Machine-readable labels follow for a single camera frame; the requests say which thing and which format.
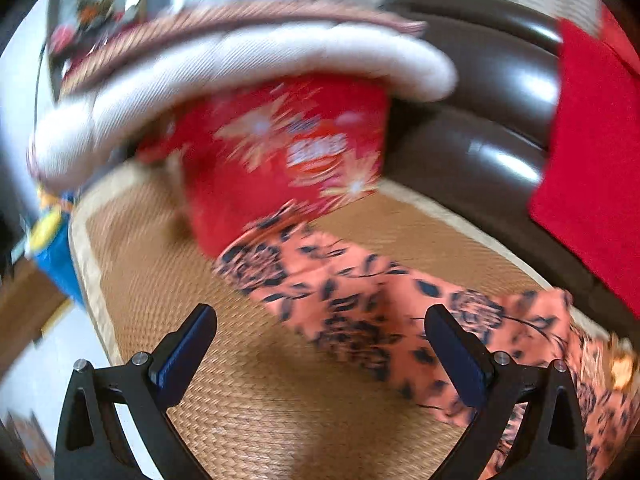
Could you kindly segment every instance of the orange flower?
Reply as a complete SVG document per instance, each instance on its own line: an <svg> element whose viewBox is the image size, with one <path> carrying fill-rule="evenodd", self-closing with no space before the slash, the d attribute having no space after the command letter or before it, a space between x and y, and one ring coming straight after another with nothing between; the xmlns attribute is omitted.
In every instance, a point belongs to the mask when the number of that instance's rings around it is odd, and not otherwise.
<svg viewBox="0 0 640 480"><path fill-rule="evenodd" d="M355 150L349 150L344 154L337 185L327 187L320 192L320 196L334 197L328 208L338 209L376 190L378 174L375 166L378 156L377 152L373 152L362 158L356 158Z"/></svg>
<svg viewBox="0 0 640 480"><path fill-rule="evenodd" d="M228 160L240 157L247 171L251 172L260 166L263 159L286 145L289 140L286 127L300 118L299 115L291 115L290 109L280 112L288 95L283 94L275 101L254 108L213 134L219 139L239 139Z"/></svg>

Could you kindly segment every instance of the red package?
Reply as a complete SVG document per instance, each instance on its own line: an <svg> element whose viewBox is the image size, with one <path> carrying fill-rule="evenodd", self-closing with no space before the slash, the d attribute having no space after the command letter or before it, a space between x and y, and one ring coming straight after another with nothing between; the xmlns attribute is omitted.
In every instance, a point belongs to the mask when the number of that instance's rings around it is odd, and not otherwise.
<svg viewBox="0 0 640 480"><path fill-rule="evenodd" d="M181 150L191 224L207 256L290 200L316 218L375 189L388 115L375 81L291 77L185 108L171 136L145 143L138 156Z"/></svg>

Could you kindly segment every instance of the floral fabric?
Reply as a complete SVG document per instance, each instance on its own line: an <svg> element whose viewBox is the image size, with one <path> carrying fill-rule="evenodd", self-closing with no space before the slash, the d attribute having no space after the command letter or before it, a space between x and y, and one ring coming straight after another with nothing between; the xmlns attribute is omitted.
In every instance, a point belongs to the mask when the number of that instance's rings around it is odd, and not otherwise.
<svg viewBox="0 0 640 480"><path fill-rule="evenodd" d="M640 396L582 380L583 349L603 343L572 326L572 298L564 290L489 297L316 232L291 204L236 240L215 266L319 349L370 370L438 420L459 426L473 411L426 340L430 306L444 304L490 351L506 351L520 364L544 367L565 359L582 412L590 480L604 472L638 420ZM523 413L516 406L484 478L500 470Z"/></svg>

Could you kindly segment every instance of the silver bolt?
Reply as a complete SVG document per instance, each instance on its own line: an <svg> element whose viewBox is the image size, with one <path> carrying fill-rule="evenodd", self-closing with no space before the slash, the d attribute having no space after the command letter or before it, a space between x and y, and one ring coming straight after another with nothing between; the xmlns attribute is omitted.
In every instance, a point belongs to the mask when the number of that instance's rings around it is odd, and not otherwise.
<svg viewBox="0 0 640 480"><path fill-rule="evenodd" d="M511 361L511 357L509 357L509 354L507 354L507 352L496 352L494 354L494 361L497 362L500 366L504 366L509 364L509 362Z"/></svg>
<svg viewBox="0 0 640 480"><path fill-rule="evenodd" d="M86 359L78 359L78 361L74 363L74 370L76 372L81 372L87 367L88 364L89 363Z"/></svg>
<svg viewBox="0 0 640 480"><path fill-rule="evenodd" d="M559 372L565 372L566 371L566 363L564 361L562 361L562 359L556 359L554 361L554 368L556 370L558 370Z"/></svg>
<svg viewBox="0 0 640 480"><path fill-rule="evenodd" d="M149 361L149 354L146 352L138 352L131 358L131 362L136 366L142 366Z"/></svg>

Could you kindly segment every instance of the tan wicker mat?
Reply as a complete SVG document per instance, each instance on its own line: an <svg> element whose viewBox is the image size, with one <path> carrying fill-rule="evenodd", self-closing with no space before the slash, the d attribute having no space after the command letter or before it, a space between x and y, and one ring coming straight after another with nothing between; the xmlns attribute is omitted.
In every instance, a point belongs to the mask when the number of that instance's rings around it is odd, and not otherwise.
<svg viewBox="0 0 640 480"><path fill-rule="evenodd" d="M215 307L218 335L183 402L170 411L207 471L214 478L428 478L462 430L436 422L366 371L316 351L213 276L171 188L165 173L152 171L94 208L84 223L89 252L74 241L81 203L72 249L87 289L88 269L99 269L102 303L90 301L89 311L102 318L103 339L110 337L104 327L113 326L114 341L105 345L124 359L152 350L198 302ZM382 194L316 224L483 292L540 288L492 250Z"/></svg>

